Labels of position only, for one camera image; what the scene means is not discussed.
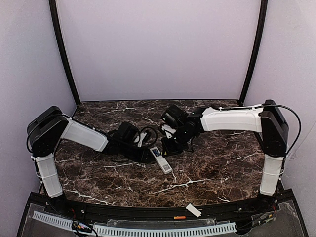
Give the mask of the white remote control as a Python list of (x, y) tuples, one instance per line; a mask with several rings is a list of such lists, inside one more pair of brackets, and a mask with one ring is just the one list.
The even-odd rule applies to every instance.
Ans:
[(153, 153), (153, 149), (157, 149), (157, 150), (159, 150), (159, 149), (157, 147), (153, 147), (153, 148), (150, 148), (150, 151), (153, 154), (153, 156), (155, 157), (155, 160), (156, 160), (157, 164), (159, 165), (159, 167), (161, 168), (161, 170), (163, 171), (163, 173), (164, 174), (171, 173), (172, 172), (172, 167), (167, 162), (167, 160), (162, 156), (162, 153), (160, 152), (160, 156), (156, 157), (154, 155), (154, 153)]

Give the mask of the white battery cover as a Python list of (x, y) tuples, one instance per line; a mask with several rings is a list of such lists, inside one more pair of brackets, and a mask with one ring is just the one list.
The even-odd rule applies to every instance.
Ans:
[(186, 209), (196, 217), (201, 216), (201, 211), (194, 207), (191, 203), (186, 206)]

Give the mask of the orange blue battery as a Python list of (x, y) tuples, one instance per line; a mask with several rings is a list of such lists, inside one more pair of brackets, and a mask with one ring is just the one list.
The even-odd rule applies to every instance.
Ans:
[(160, 156), (160, 151), (157, 150), (157, 149), (153, 149), (153, 153), (156, 157), (159, 157)]
[(174, 220), (185, 220), (186, 216), (174, 216), (173, 219)]

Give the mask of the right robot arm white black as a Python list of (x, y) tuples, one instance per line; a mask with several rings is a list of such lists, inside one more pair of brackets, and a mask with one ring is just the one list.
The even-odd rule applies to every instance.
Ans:
[(162, 155), (173, 156), (187, 149), (188, 143), (202, 133), (217, 130), (252, 131), (259, 136), (259, 145), (264, 153), (262, 180), (257, 195), (261, 206), (272, 205), (276, 200), (277, 184), (284, 172), (288, 153), (289, 125), (274, 100), (248, 107), (197, 107), (191, 113), (171, 105), (161, 116), (174, 131), (162, 138)]

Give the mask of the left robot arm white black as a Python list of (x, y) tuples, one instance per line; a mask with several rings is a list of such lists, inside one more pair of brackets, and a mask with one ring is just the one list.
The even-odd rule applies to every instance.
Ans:
[(26, 143), (47, 195), (59, 198), (64, 192), (54, 154), (60, 140), (69, 140), (106, 155), (122, 155), (134, 162), (151, 163), (155, 159), (145, 145), (151, 136), (150, 130), (123, 122), (118, 129), (106, 133), (72, 119), (57, 106), (51, 106), (29, 123)]

